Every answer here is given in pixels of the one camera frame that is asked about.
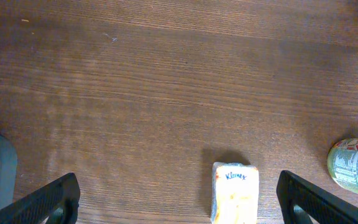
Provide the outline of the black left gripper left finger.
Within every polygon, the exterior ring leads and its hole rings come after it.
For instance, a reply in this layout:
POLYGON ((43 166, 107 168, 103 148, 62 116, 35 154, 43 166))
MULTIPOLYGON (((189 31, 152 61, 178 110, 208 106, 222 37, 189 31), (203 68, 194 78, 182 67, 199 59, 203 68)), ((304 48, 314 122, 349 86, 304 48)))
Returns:
POLYGON ((79 200, 79 183, 70 172, 0 209, 0 223, 75 224, 79 200))

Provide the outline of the orange tissue pack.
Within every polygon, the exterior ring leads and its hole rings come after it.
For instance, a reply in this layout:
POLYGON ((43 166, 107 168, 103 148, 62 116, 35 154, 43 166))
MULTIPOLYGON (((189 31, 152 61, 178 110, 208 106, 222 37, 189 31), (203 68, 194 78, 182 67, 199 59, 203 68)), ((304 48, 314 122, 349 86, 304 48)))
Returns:
POLYGON ((241 163, 215 162, 212 174, 211 222, 257 222, 259 170, 241 163))

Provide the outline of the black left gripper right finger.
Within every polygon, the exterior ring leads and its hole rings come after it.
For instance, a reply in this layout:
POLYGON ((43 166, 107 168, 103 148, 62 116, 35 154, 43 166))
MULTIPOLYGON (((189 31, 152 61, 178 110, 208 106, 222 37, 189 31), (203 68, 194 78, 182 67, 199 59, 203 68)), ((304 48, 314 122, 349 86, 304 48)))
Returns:
POLYGON ((277 197, 286 224, 358 224, 357 207, 288 170, 280 173, 277 197))

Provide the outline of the green lid jar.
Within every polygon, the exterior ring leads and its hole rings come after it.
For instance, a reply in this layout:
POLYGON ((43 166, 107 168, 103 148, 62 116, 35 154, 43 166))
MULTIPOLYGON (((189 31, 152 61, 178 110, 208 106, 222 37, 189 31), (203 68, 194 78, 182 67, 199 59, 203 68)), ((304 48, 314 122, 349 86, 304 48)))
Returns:
POLYGON ((328 154, 327 166, 335 183, 358 194, 358 138, 337 142, 328 154))

